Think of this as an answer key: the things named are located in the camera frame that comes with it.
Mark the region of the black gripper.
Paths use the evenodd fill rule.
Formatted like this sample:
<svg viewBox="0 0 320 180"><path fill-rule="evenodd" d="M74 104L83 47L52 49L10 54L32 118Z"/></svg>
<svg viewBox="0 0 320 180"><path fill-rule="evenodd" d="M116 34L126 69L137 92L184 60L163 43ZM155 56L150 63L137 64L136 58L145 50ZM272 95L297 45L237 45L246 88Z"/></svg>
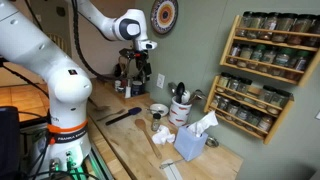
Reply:
<svg viewBox="0 0 320 180"><path fill-rule="evenodd" d="M137 61L146 62L149 58L147 50L134 50L134 49L127 49L123 48L119 51L119 54L125 57L128 60L136 59ZM144 68L144 81L147 82L150 80L150 75L152 74L151 64L147 63ZM125 78L128 74L128 63L126 61L119 61L114 68L114 75L117 78L123 77Z"/></svg>

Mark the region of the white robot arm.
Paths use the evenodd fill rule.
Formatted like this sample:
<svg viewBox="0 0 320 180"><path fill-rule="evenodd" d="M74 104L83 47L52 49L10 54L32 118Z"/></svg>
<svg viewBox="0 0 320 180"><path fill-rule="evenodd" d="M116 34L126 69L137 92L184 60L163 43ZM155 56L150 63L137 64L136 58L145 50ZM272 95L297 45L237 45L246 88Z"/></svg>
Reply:
<svg viewBox="0 0 320 180"><path fill-rule="evenodd" d="M157 43L148 39L144 12L129 9L118 18L104 16L90 0L65 0L110 41L133 41L138 51ZM49 135L36 141L30 153L31 172L47 171L56 160L67 171L81 166L91 150L87 133L88 75L11 2L0 0L0 55L41 76L50 102Z"/></svg>

